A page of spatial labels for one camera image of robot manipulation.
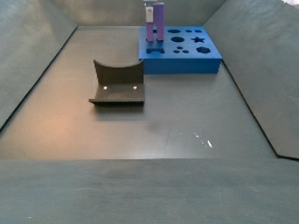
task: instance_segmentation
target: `bin floor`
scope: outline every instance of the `bin floor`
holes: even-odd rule
[[[0,136],[3,159],[274,158],[226,67],[147,74],[144,106],[95,107],[94,60],[138,62],[138,27],[80,27]]]

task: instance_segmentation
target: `circular hole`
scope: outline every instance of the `circular hole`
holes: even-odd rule
[[[170,33],[179,33],[179,30],[168,30]]]
[[[178,43],[180,43],[180,42],[183,42],[184,41],[184,38],[180,38],[180,37],[174,37],[172,38],[172,42],[178,42]]]
[[[210,48],[207,48],[207,47],[198,47],[196,48],[196,51],[199,52],[199,53],[210,53],[211,52],[211,49]]]

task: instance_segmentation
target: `star-shaped hole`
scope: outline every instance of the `star-shaped hole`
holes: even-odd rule
[[[194,42],[195,43],[199,43],[199,42],[202,42],[202,43],[204,43],[204,38],[192,38],[192,40],[194,40]]]

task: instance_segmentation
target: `blue foam block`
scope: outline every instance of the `blue foam block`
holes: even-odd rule
[[[200,26],[166,26],[164,41],[147,42],[139,30],[139,59],[146,74],[216,74],[220,53]]]

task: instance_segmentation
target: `black curved holder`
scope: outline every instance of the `black curved holder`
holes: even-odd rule
[[[98,72],[98,93],[90,99],[95,105],[107,103],[144,103],[144,62],[132,66],[107,66],[94,60]]]

